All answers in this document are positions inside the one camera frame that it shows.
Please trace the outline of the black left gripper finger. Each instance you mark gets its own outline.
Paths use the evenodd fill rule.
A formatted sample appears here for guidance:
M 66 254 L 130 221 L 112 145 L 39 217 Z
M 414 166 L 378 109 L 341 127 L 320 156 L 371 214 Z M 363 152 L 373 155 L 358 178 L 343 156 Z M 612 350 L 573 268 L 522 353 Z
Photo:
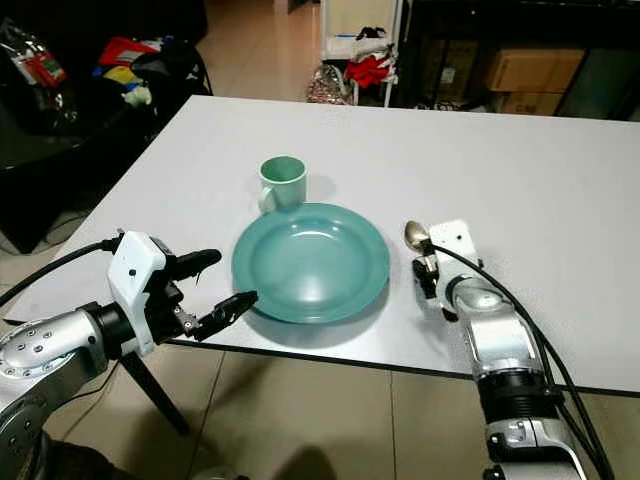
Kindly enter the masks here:
M 244 291 L 234 293 L 227 300 L 216 303 L 210 314 L 197 320 L 195 339 L 206 340 L 212 335 L 223 332 L 228 326 L 236 323 L 239 317 L 250 311 L 257 301 L 259 301 L 257 291 Z
M 219 250 L 196 250 L 166 257 L 166 275 L 173 282 L 197 276 L 221 260 Z

